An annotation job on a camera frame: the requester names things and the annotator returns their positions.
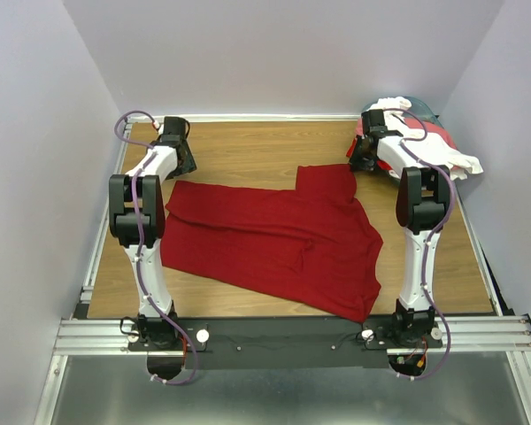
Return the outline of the dark red t shirt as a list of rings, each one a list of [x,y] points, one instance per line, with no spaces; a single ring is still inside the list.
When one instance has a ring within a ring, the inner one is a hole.
[[[293,189],[177,182],[162,264],[362,322],[383,241],[356,190],[346,165],[300,166]]]

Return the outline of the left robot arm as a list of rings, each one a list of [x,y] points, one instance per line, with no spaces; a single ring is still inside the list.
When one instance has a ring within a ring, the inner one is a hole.
[[[133,268],[142,316],[157,318],[173,311],[161,259],[162,183],[195,170],[187,138],[161,135],[147,147],[138,165],[109,179],[109,228]]]

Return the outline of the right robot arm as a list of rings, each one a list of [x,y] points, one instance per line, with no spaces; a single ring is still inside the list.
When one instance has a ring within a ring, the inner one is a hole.
[[[381,160],[400,176],[396,219],[405,236],[404,283],[389,336],[402,347],[431,336],[435,327],[435,253],[455,201],[449,168],[416,151],[424,142],[404,138],[396,130],[358,135],[349,156],[353,171],[372,170]]]

